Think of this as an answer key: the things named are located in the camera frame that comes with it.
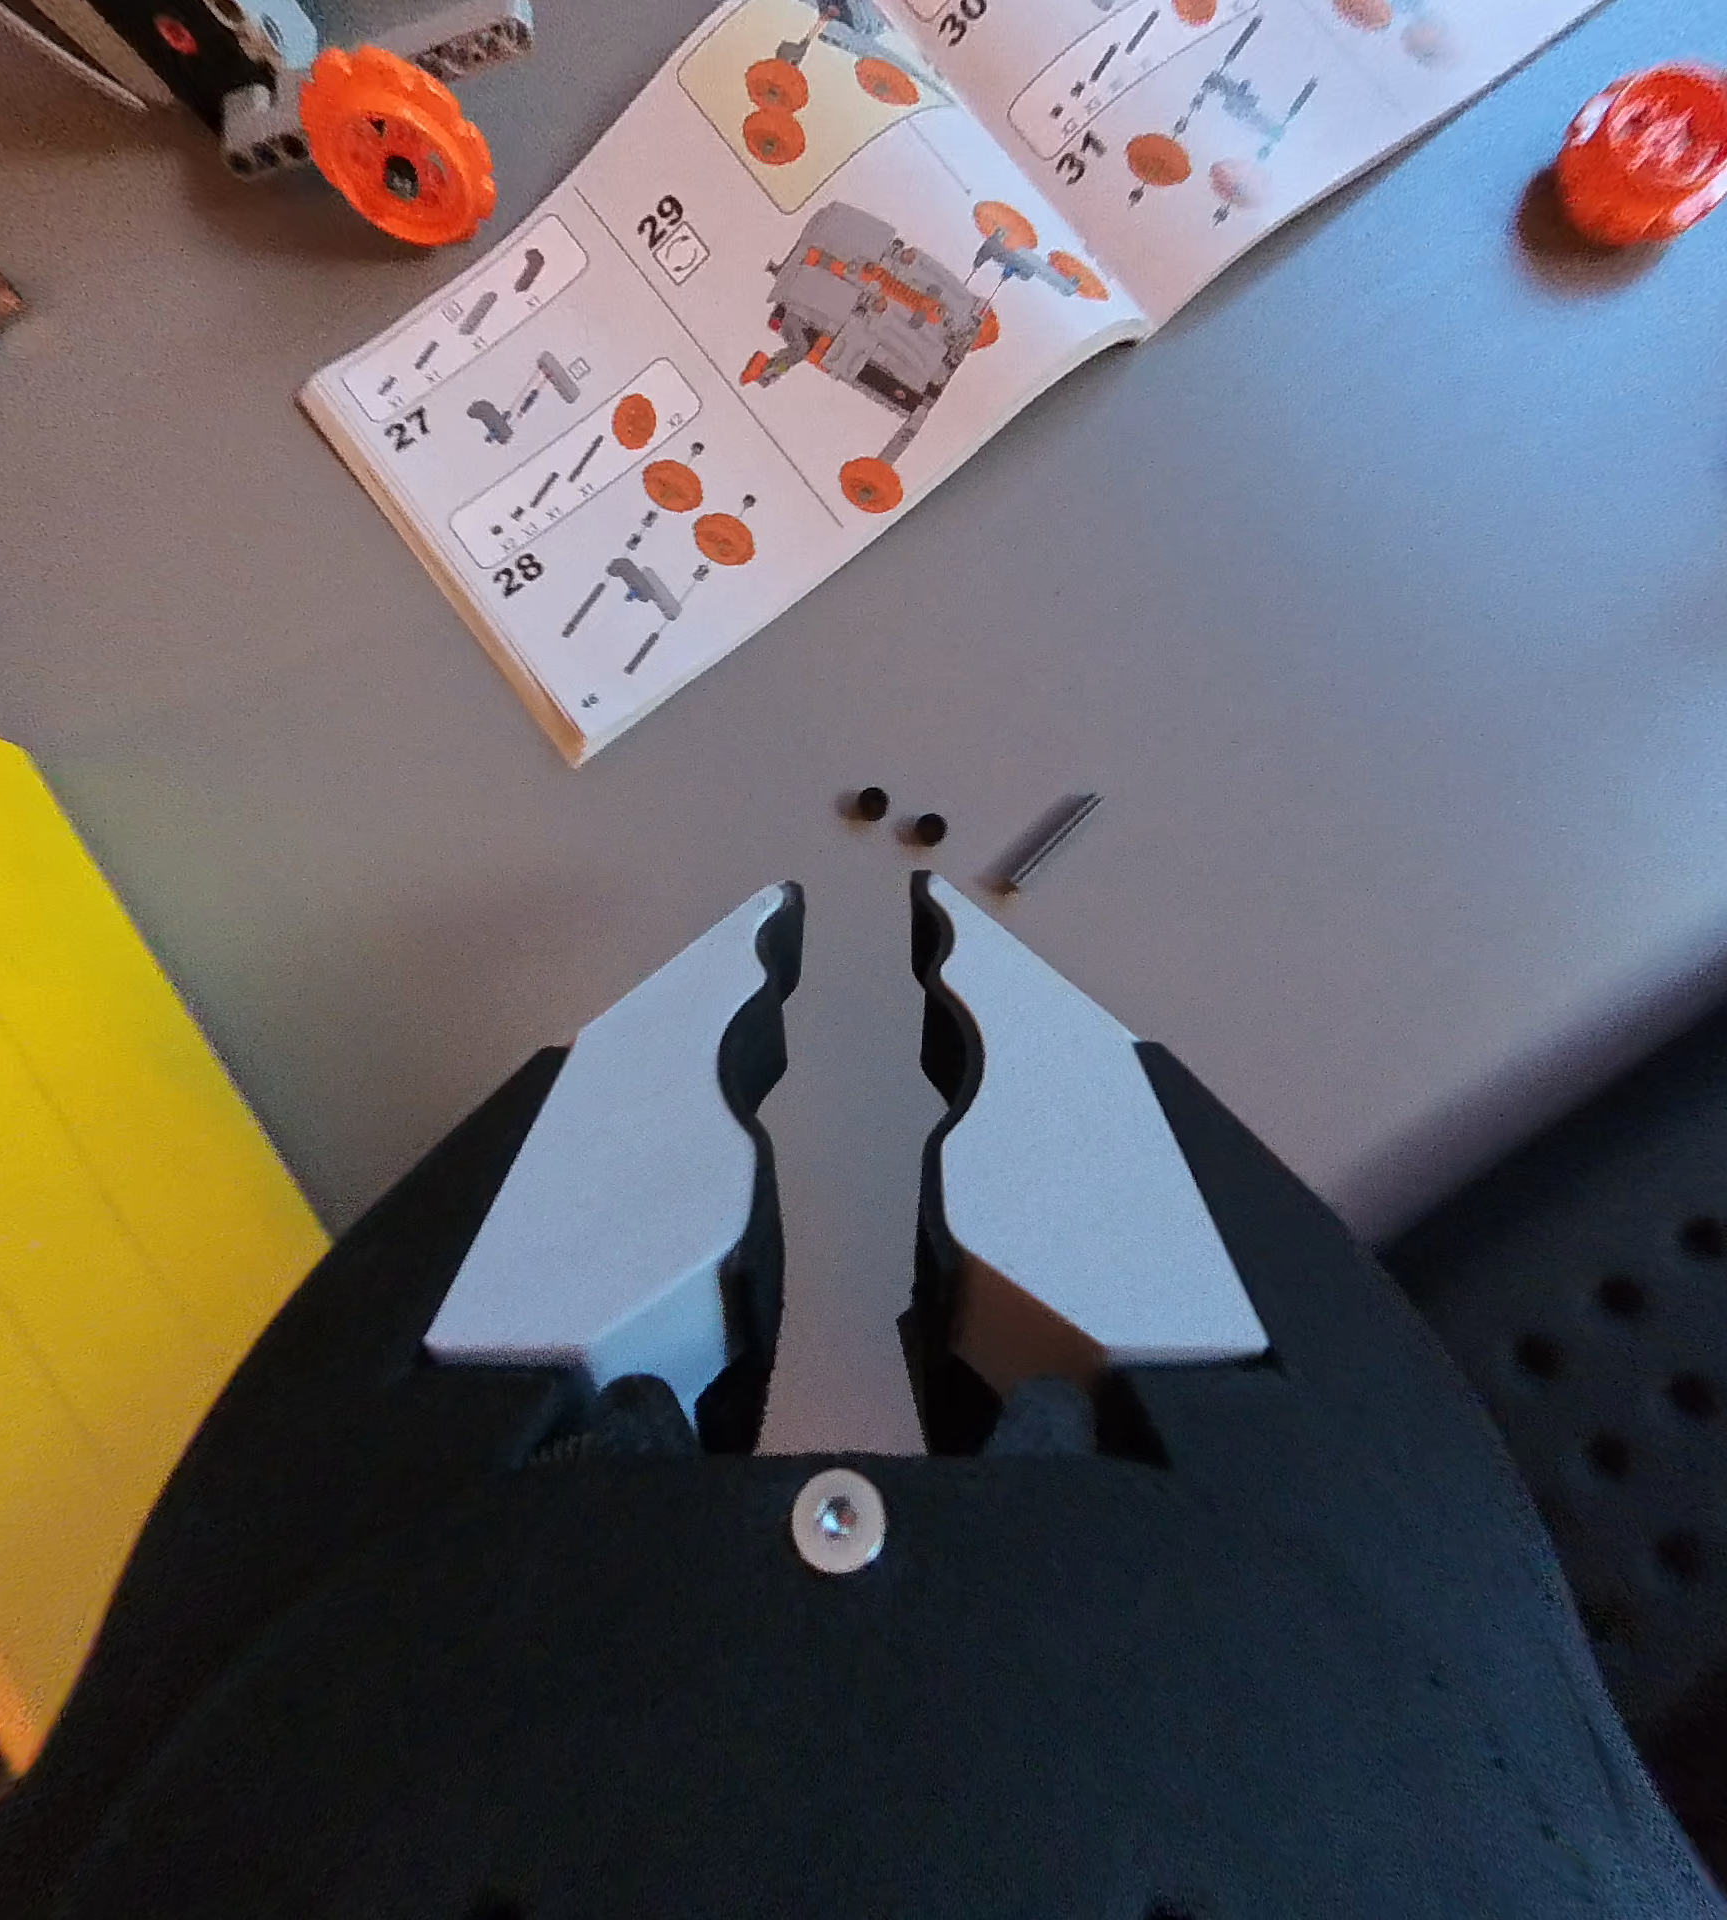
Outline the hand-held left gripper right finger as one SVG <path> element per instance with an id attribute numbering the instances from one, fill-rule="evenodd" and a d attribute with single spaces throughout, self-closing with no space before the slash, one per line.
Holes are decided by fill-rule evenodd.
<path id="1" fill-rule="evenodd" d="M 924 1447 L 976 1454 L 1034 1380 L 1262 1362 L 1270 1338 L 1140 1037 L 968 893 L 910 882 L 924 1139 L 900 1317 Z"/>

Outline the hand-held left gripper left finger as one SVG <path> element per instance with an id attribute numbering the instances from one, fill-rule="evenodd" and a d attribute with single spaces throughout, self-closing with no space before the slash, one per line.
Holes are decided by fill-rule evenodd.
<path id="1" fill-rule="evenodd" d="M 590 1020 L 429 1334 L 433 1360 L 662 1380 L 710 1452 L 762 1435 L 782 1319 L 776 1151 L 802 885 L 762 885 Z"/>

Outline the grey orange brick robot model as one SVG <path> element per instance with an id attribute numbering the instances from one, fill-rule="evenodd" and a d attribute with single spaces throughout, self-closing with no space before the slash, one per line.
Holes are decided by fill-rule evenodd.
<path id="1" fill-rule="evenodd" d="M 301 2 L 0 2 L 0 19 L 111 98 L 201 122 L 239 179 L 317 172 L 417 248 L 493 216 L 493 148 L 455 89 L 537 43 L 527 2 L 429 3 L 355 46 Z"/>

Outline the grey desk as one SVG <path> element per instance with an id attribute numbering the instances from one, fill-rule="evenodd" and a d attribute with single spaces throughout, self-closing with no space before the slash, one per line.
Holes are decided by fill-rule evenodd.
<path id="1" fill-rule="evenodd" d="M 573 770 L 295 404 L 453 255 L 0 23 L 0 735 L 335 1230 L 796 878 L 790 1247 L 898 1256 L 898 828 L 974 885 L 1094 789 L 1012 921 L 1380 1234 L 1727 992 L 1727 203 L 1638 263 L 1542 179 L 1672 57 L 1727 3 L 1592 16 Z"/>

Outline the yellow plastic bin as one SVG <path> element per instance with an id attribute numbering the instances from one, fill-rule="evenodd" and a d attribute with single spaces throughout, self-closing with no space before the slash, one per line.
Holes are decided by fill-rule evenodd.
<path id="1" fill-rule="evenodd" d="M 35 759 L 0 737 L 0 1755 L 329 1238 Z"/>

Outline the white open instruction booklet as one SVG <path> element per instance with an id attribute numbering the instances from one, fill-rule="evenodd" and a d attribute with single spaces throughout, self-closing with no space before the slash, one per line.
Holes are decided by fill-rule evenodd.
<path id="1" fill-rule="evenodd" d="M 1594 9 L 722 3 L 301 406 L 581 763 Z"/>

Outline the orange gear wheel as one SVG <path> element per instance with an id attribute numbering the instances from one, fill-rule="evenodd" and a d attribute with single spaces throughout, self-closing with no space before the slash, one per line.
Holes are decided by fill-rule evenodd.
<path id="1" fill-rule="evenodd" d="M 1684 234 L 1727 195 L 1727 72 L 1678 60 L 1606 85 L 1564 133 L 1554 185 L 1596 246 Z"/>

